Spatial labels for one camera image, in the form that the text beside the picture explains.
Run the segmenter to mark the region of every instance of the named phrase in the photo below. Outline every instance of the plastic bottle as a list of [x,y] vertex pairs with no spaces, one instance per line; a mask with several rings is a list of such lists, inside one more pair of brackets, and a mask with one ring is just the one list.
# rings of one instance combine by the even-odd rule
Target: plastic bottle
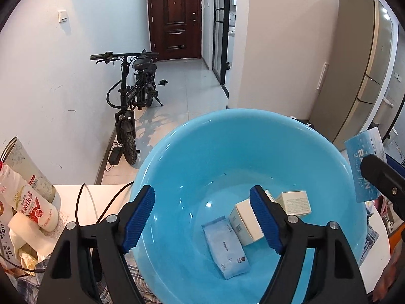
[[19,173],[2,162],[0,162],[0,193],[10,206],[44,230],[51,232],[56,228],[59,213],[55,206],[28,185]]

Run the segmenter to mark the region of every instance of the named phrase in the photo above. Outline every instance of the sliding glass door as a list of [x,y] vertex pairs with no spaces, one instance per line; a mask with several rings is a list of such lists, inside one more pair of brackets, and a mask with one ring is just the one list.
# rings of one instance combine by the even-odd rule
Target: sliding glass door
[[226,63],[228,51],[228,28],[229,28],[230,0],[214,0],[214,44],[212,69],[218,81],[228,96],[225,87],[225,74],[228,68]]

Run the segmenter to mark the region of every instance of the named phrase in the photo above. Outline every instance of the metal screw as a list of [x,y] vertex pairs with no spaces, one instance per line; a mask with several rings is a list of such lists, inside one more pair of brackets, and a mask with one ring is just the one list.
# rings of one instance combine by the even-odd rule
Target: metal screw
[[339,224],[336,222],[330,222],[329,226],[331,227],[331,229],[334,229],[334,230],[338,230],[340,228]]
[[106,220],[108,223],[114,223],[117,220],[117,215],[108,215]]
[[295,224],[295,223],[298,223],[299,218],[298,218],[297,216],[295,216],[295,215],[289,215],[289,216],[287,217],[287,220],[288,220],[290,223]]
[[69,222],[67,225],[66,225],[66,228],[68,229],[68,230],[72,230],[72,229],[74,229],[76,227],[76,223],[75,222]]

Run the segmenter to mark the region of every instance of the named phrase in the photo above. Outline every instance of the blue and white package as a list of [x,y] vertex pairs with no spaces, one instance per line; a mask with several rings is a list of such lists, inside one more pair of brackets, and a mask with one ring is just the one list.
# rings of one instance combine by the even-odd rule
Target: blue and white package
[[345,146],[348,151],[350,167],[353,173],[357,202],[377,199],[380,192],[362,176],[360,164],[363,158],[369,154],[375,154],[381,160],[387,162],[378,128],[373,128],[358,134],[346,141]]
[[250,266],[238,236],[225,216],[202,225],[209,250],[224,278],[249,271]]

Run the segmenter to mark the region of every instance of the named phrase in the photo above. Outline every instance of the handlebar grip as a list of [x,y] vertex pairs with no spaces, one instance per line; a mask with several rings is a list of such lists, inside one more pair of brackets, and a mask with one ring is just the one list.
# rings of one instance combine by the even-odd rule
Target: handlebar grip
[[105,54],[92,54],[90,60],[102,60],[105,58]]

